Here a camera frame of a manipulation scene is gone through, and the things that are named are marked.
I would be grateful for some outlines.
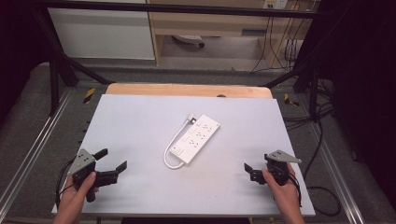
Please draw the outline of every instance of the human hand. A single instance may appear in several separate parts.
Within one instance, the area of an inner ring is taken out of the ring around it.
[[[289,173],[295,175],[290,163],[288,163],[288,168]],[[291,180],[288,180],[284,186],[279,186],[268,170],[262,170],[262,175],[274,194],[276,205],[283,217],[283,221],[287,224],[305,223],[300,211],[298,191]]]
[[[79,215],[84,204],[85,195],[95,182],[96,172],[90,173],[78,190],[70,188],[64,191],[54,224],[71,224],[79,222]],[[66,179],[65,186],[73,185],[73,176]]]

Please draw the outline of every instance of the white power strip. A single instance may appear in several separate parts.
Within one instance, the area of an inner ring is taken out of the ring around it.
[[[188,164],[219,126],[220,124],[210,117],[202,115],[171,147],[170,151]]]

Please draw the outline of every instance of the floor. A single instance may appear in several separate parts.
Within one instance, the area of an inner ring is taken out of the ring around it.
[[[229,37],[204,37],[205,47],[179,43],[168,36],[163,46],[163,60],[159,65],[137,62],[108,61],[106,66],[98,66],[95,61],[90,61],[89,66],[100,75],[115,78],[118,82],[156,82],[156,83],[191,83],[191,84],[242,84],[257,86],[279,77],[287,69],[263,70],[249,73],[253,68],[267,69],[265,60],[259,60],[261,51],[257,39],[254,38],[229,38]],[[30,154],[32,144],[35,143],[42,127],[48,120],[50,111],[50,89],[48,83],[48,69],[45,66],[37,67],[31,80],[27,84],[20,101],[12,108],[7,121],[0,129],[0,192],[7,191],[11,177],[16,174],[19,164],[23,163],[25,155]],[[106,87],[92,82],[82,74],[79,87],[71,90],[72,95],[65,107],[63,116],[57,120],[58,124],[51,131],[50,138],[43,143],[41,154],[35,158],[35,165],[31,167],[28,175],[22,176],[24,184],[21,185],[18,196],[13,200],[7,213],[6,223],[50,223],[50,209],[53,206],[53,183],[59,173],[59,161],[67,160],[78,147],[78,141],[84,137],[83,130],[89,127],[87,123],[97,105],[99,96],[106,91]],[[295,78],[282,83],[272,90],[274,97],[279,102],[281,113],[284,117],[305,116],[302,106],[284,103],[285,93],[288,93],[293,102],[303,103],[304,94],[294,94],[292,84]],[[96,93],[88,105],[82,100],[89,87],[96,87]],[[78,116],[74,112],[82,111]],[[314,137],[313,127],[310,124],[289,132],[290,141],[298,157],[308,161],[318,144]],[[389,207],[387,199],[375,184],[364,163],[354,162],[351,151],[348,149],[347,140],[337,122],[332,117],[323,120],[323,132],[326,146],[332,150],[344,178],[352,191],[353,198],[359,207],[365,223],[396,223],[395,211]],[[324,165],[322,154],[313,163],[307,179],[309,185],[322,185],[334,190],[328,167]],[[313,202],[324,210],[335,209],[332,197],[323,193],[314,193]],[[26,206],[35,202],[36,206]],[[326,217],[317,214],[308,217],[308,223],[349,223],[346,211],[341,211],[336,217]],[[119,223],[117,219],[104,220],[104,223]],[[268,218],[255,218],[254,223],[270,223]]]

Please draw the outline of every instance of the black metal frame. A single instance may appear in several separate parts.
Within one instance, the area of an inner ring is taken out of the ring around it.
[[[83,65],[69,58],[63,51],[56,34],[49,28],[48,22],[41,13],[43,8],[72,8],[89,10],[111,10],[111,11],[144,11],[144,12],[167,12],[167,13],[194,13],[212,15],[235,15],[235,16],[254,16],[254,17],[276,17],[276,18],[299,18],[299,19],[329,19],[334,16],[332,12],[316,11],[293,11],[293,10],[273,10],[241,7],[202,7],[202,6],[182,6],[182,5],[159,5],[159,4],[135,4],[135,3],[108,3],[108,2],[86,2],[86,1],[64,1],[64,0],[32,0],[26,1],[31,12],[39,24],[49,43],[50,55],[53,57],[50,62],[51,73],[51,112],[52,115],[59,105],[58,73],[62,76],[66,86],[76,86],[78,79],[71,67],[79,70],[85,75],[92,77],[102,84],[111,84],[109,81],[100,77]],[[300,68],[293,68],[285,76],[278,78],[264,87],[272,88],[285,81],[289,77],[298,75],[304,70],[306,65]]]

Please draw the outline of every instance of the table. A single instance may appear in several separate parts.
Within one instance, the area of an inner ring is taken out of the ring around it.
[[[177,90],[182,96],[175,96]],[[238,91],[244,98],[236,97]],[[201,96],[205,92],[235,98]],[[248,98],[259,92],[262,98]],[[244,171],[244,162],[261,169],[264,153],[282,149],[294,154],[277,102],[270,98],[269,90],[255,87],[110,85],[81,148],[91,153],[108,148],[109,154],[97,162],[98,171],[113,170],[125,160],[128,168],[118,184],[101,188],[94,203],[85,203],[82,213],[102,217],[279,215],[271,190],[251,182]],[[190,112],[205,113],[221,126],[189,165],[170,170],[163,164],[163,151]],[[313,216],[301,171],[296,164],[293,168],[302,188],[302,213]]]

